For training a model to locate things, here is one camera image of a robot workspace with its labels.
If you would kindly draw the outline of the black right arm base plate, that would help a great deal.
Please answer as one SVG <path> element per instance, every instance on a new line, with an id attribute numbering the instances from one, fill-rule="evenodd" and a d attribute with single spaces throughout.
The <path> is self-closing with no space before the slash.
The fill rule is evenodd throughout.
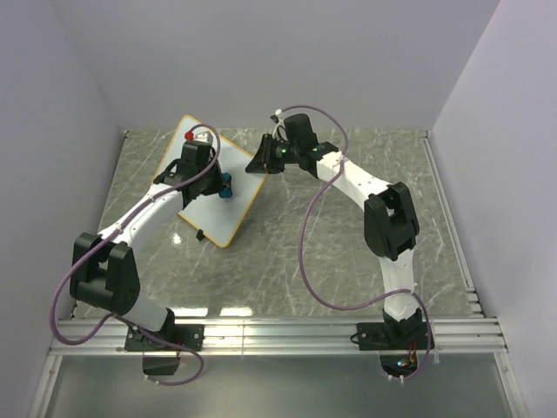
<path id="1" fill-rule="evenodd" d="M 425 350 L 431 347 L 432 343 L 427 343 L 427 338 L 425 323 L 403 335 L 385 322 L 360 322 L 356 324 L 356 332 L 349 337 L 349 341 L 360 351 L 408 351 L 410 348 Z"/>

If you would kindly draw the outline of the yellow framed whiteboard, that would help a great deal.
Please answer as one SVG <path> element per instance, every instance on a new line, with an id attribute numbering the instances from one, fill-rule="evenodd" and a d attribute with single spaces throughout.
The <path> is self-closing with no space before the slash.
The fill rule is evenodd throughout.
<path id="1" fill-rule="evenodd" d="M 232 177 L 231 191 L 211 196 L 199 196 L 181 212 L 177 212 L 176 203 L 166 201 L 170 194 L 158 199 L 154 204 L 155 230 L 162 229 L 162 224 L 172 218 L 181 218 L 192 227 L 203 232 L 204 236 L 216 246 L 225 248 L 232 242 L 240 225 L 262 185 L 266 180 L 264 174 L 245 171 L 252 155 L 233 144 L 225 137 L 220 138 L 218 163 L 221 172 Z"/>

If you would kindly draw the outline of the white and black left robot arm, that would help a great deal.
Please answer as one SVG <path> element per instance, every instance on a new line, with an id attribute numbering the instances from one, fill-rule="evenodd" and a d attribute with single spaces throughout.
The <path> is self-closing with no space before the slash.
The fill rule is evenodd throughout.
<path id="1" fill-rule="evenodd" d="M 178 343 L 175 314 L 141 291 L 136 255 L 152 233 L 199 196 L 231 187 L 218 163 L 221 144 L 187 140 L 147 193 L 117 222 L 74 244 L 70 296 L 118 317 L 157 350 Z"/>

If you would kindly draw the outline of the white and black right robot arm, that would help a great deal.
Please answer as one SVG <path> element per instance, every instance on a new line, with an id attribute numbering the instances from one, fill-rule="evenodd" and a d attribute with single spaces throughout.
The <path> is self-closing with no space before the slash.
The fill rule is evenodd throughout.
<path id="1" fill-rule="evenodd" d="M 384 336 L 396 348 L 405 347 L 420 330 L 423 309 L 415 296 L 413 250 L 419 221 L 412 194 L 402 182 L 379 179 L 347 156 L 345 146 L 321 142 L 305 113 L 272 117 L 273 131 L 263 135 L 248 173 L 278 174 L 297 165 L 323 187 L 336 187 L 363 212 L 364 240 L 378 257 L 385 289 Z"/>

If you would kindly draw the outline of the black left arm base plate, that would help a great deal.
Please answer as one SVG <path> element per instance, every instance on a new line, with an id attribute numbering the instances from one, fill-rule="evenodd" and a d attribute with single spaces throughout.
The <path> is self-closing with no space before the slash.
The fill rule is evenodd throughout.
<path id="1" fill-rule="evenodd" d="M 156 339 L 199 352 L 203 346 L 205 326 L 201 324 L 176 324 L 170 332 L 151 332 L 151 335 Z M 156 342 L 138 330 L 129 328 L 125 339 L 124 350 L 126 352 L 158 352 L 171 351 L 172 347 Z"/>

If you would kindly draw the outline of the blue whiteboard eraser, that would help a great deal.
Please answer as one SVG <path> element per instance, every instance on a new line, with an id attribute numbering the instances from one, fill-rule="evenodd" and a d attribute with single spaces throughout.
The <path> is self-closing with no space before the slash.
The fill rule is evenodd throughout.
<path id="1" fill-rule="evenodd" d="M 233 195 L 232 193 L 232 175 L 229 172 L 223 172 L 222 176 L 222 188 L 218 192 L 218 196 L 221 199 L 230 199 Z"/>

